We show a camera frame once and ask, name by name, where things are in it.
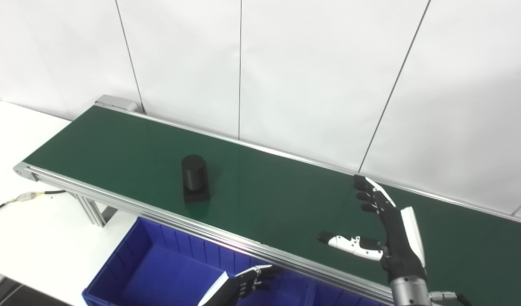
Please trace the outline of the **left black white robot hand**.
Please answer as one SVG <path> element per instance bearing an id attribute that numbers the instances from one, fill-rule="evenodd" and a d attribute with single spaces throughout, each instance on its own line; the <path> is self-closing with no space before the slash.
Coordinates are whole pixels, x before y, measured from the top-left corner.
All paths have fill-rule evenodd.
<path id="1" fill-rule="evenodd" d="M 199 306 L 235 306 L 256 290 L 270 290 L 265 281 L 276 279 L 284 269 L 276 265 L 256 265 L 230 276 L 223 272 L 200 299 Z"/>

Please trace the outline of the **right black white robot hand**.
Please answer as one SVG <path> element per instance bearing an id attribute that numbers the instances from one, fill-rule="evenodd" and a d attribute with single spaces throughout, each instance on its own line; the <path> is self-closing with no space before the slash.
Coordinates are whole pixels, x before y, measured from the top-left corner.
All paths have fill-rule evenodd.
<path id="1" fill-rule="evenodd" d="M 344 236 L 322 231 L 317 240 L 363 259 L 377 261 L 388 281 L 418 277 L 426 280 L 425 250 L 413 207 L 398 208 L 386 190 L 368 177 L 354 175 L 361 209 L 374 213 L 385 231 L 385 244 L 364 236 Z"/>

